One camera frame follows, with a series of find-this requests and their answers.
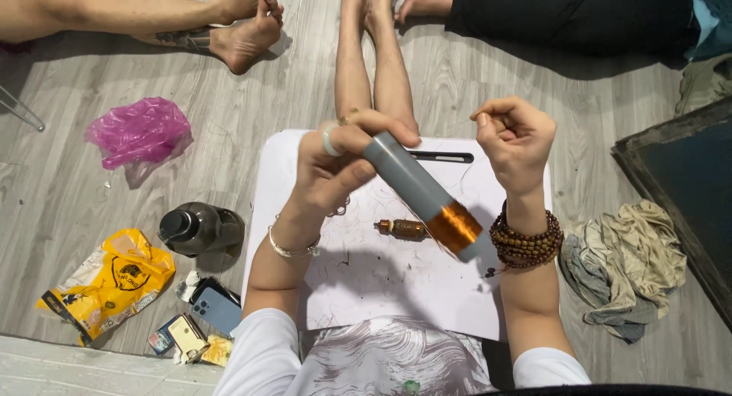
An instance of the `bottle cap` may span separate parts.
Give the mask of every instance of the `bottle cap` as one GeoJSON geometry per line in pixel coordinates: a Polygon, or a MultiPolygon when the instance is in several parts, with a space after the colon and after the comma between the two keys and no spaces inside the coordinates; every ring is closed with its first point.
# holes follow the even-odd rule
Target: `bottle cap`
{"type": "Polygon", "coordinates": [[[160,239],[164,243],[189,241],[198,232],[200,223],[198,217],[189,211],[170,211],[160,220],[160,239]]]}

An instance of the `dark plastic bottle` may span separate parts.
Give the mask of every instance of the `dark plastic bottle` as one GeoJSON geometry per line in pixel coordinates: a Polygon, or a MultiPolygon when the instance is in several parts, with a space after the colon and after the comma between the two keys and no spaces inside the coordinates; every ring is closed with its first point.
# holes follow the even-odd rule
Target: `dark plastic bottle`
{"type": "Polygon", "coordinates": [[[157,235],[170,250],[194,258],[239,245],[244,241],[244,222],[231,210],[191,202],[166,213],[157,235]]]}

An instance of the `wooden bead bracelet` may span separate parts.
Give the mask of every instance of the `wooden bead bracelet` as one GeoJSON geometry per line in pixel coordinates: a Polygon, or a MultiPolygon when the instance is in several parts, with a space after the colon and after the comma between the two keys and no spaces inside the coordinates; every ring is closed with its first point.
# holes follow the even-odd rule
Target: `wooden bead bracelet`
{"type": "MultiPolygon", "coordinates": [[[[547,231],[539,235],[520,235],[508,227],[503,210],[490,227],[490,240],[498,251],[499,260],[506,269],[528,269],[554,259],[562,248],[564,235],[554,214],[546,211],[547,231]]],[[[488,270],[486,277],[495,275],[488,270]]]]}

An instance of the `tattoo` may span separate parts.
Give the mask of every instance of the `tattoo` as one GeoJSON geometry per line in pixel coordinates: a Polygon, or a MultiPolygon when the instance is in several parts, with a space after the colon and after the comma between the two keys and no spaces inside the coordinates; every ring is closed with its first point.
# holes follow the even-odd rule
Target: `tattoo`
{"type": "Polygon", "coordinates": [[[211,30],[214,27],[205,26],[183,31],[159,32],[151,35],[133,35],[137,40],[154,45],[184,48],[195,52],[209,52],[211,30]]]}

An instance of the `hand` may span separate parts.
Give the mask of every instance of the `hand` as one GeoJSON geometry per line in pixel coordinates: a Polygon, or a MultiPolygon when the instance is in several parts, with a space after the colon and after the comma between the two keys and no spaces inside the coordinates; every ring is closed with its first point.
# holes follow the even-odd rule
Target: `hand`
{"type": "Polygon", "coordinates": [[[346,126],[338,126],[330,132],[333,148],[342,156],[330,156],[323,147],[324,124],[317,131],[303,136],[297,157],[297,181],[292,200],[301,209],[324,219],[345,203],[352,191],[368,183],[376,176],[376,170],[360,157],[371,143],[371,137],[384,130],[409,148],[422,140],[403,123],[378,111],[364,110],[348,117],[346,126]]]}
{"type": "Polygon", "coordinates": [[[515,95],[484,102],[470,118],[478,123],[476,140],[508,196],[543,189],[554,120],[515,95]]]}

